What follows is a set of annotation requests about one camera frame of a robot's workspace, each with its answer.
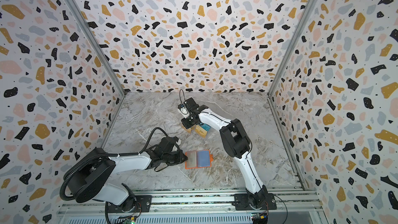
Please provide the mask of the orange card holder wallet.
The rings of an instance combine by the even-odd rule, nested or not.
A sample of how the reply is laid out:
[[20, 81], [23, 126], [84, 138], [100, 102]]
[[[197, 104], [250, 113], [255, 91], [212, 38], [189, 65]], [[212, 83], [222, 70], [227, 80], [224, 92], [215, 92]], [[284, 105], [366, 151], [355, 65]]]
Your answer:
[[211, 167], [211, 163], [213, 162], [213, 155], [210, 153], [209, 150], [193, 150], [193, 151], [197, 151], [197, 159], [198, 159], [198, 166], [194, 169]]

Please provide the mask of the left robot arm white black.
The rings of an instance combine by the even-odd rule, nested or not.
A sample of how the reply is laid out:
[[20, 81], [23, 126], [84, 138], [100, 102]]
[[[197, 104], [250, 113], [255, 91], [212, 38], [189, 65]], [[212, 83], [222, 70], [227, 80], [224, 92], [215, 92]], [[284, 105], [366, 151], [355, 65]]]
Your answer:
[[60, 197], [78, 203], [96, 200], [122, 205], [133, 201], [135, 195], [126, 184], [113, 184], [109, 179], [112, 175], [131, 170], [158, 171], [162, 164], [171, 167], [187, 159], [179, 147], [179, 139], [169, 136], [142, 152], [108, 153], [96, 148], [66, 172]]

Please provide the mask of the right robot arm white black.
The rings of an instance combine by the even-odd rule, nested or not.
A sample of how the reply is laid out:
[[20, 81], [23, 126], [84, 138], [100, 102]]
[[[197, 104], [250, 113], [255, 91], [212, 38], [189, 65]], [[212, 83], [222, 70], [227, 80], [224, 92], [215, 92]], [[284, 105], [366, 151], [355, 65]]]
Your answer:
[[206, 105], [199, 105], [193, 98], [178, 105], [182, 113], [182, 125], [188, 129], [206, 124], [219, 132], [226, 153], [232, 157], [245, 181], [248, 201], [252, 208], [260, 209], [268, 196], [268, 190], [258, 175], [251, 157], [252, 142], [240, 120], [230, 120], [214, 113]]

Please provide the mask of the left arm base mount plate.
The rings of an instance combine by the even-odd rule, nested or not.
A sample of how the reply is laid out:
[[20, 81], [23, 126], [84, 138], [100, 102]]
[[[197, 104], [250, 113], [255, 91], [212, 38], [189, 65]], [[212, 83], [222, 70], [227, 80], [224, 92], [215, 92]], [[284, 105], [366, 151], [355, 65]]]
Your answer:
[[122, 204], [114, 205], [106, 203], [105, 207], [108, 213], [121, 213], [121, 214], [140, 214], [148, 213], [151, 207], [151, 195], [138, 195], [135, 197], [128, 197]]

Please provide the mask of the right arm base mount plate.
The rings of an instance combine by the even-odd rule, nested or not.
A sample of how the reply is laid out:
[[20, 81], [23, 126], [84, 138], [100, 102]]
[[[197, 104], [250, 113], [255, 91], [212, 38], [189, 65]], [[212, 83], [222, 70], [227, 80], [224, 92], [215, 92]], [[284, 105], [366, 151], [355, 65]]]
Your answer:
[[235, 194], [232, 205], [237, 211], [276, 210], [277, 205], [274, 195], [255, 196], [251, 194]]

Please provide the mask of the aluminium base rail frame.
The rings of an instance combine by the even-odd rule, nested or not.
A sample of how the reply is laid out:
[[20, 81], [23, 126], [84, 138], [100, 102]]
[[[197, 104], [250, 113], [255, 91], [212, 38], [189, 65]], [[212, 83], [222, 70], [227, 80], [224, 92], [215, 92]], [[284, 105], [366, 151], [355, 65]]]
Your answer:
[[[321, 203], [314, 191], [296, 187], [269, 187], [276, 209], [269, 210], [270, 224], [326, 224]], [[239, 211], [233, 205], [241, 189], [195, 189], [138, 191], [152, 197], [148, 212], [138, 215], [137, 224], [250, 224], [255, 210]], [[104, 224], [105, 204], [65, 203], [57, 212], [56, 224]]]

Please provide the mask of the aluminium corner post right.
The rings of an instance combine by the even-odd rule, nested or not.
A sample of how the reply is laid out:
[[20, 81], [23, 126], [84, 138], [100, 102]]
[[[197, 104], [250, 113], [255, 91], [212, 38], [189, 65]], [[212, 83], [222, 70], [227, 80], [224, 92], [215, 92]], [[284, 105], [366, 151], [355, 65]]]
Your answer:
[[297, 27], [292, 35], [291, 42], [288, 45], [288, 48], [285, 52], [285, 55], [278, 67], [277, 73], [275, 75], [275, 78], [271, 84], [271, 87], [268, 92], [268, 97], [272, 97], [273, 93], [276, 91], [277, 86], [279, 84], [280, 79], [282, 78], [283, 72], [284, 72], [284, 67], [288, 64], [288, 60], [290, 56], [293, 54], [294, 48], [297, 45], [299, 39], [301, 38], [302, 33], [304, 32], [304, 29], [306, 27], [306, 24], [317, 4], [318, 0], [308, 0], [306, 7], [303, 11], [303, 14], [297, 24]]

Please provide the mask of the aluminium corner post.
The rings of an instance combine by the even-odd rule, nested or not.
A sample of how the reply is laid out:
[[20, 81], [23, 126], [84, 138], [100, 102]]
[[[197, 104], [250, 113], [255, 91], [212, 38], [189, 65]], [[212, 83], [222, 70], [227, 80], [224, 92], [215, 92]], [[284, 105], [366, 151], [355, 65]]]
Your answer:
[[75, 0], [64, 0], [65, 4], [68, 6], [70, 12], [73, 14], [75, 17], [78, 25], [80, 26], [81, 30], [85, 34], [89, 44], [97, 54], [99, 60], [101, 61], [102, 65], [104, 66], [106, 72], [110, 76], [110, 79], [117, 89], [117, 91], [121, 94], [121, 97], [124, 98], [126, 93], [124, 89], [122, 88], [119, 79], [117, 78], [116, 74], [114, 73], [111, 65], [107, 61], [104, 53], [102, 52], [100, 45], [98, 44], [97, 40], [95, 39], [92, 31], [90, 30], [89, 25], [87, 24], [85, 18], [83, 17], [78, 5], [76, 4]]
[[284, 72], [284, 67], [288, 64], [288, 60], [290, 56], [293, 54], [294, 48], [297, 45], [299, 39], [301, 38], [302, 33], [304, 32], [304, 29], [306, 27], [306, 24], [317, 4], [318, 0], [308, 0], [306, 7], [303, 11], [303, 14], [297, 24], [297, 27], [292, 35], [291, 42], [288, 45], [288, 48], [285, 52], [285, 55], [278, 67], [277, 73], [275, 75], [275, 78], [271, 84], [271, 87], [268, 92], [268, 97], [272, 97], [273, 93], [276, 91], [277, 86], [279, 84], [280, 79], [282, 78], [283, 72]]

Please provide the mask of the aluminium corner post left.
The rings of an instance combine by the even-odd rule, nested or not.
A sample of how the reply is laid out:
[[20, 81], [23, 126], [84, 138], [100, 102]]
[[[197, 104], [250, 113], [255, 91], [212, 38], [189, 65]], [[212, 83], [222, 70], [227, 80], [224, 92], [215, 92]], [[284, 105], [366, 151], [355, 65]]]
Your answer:
[[117, 78], [116, 74], [114, 73], [111, 65], [107, 61], [104, 53], [102, 52], [100, 45], [98, 44], [97, 40], [95, 39], [92, 31], [90, 30], [89, 25], [87, 24], [85, 18], [83, 17], [78, 5], [76, 4], [75, 0], [64, 0], [65, 4], [68, 6], [70, 12], [73, 14], [75, 17], [78, 25], [80, 26], [81, 30], [85, 34], [89, 44], [97, 54], [99, 60], [101, 61], [102, 65], [104, 66], [106, 72], [110, 76], [110, 79], [117, 89], [117, 91], [121, 94], [121, 97], [124, 98], [126, 93], [124, 89], [122, 88], [119, 79]]

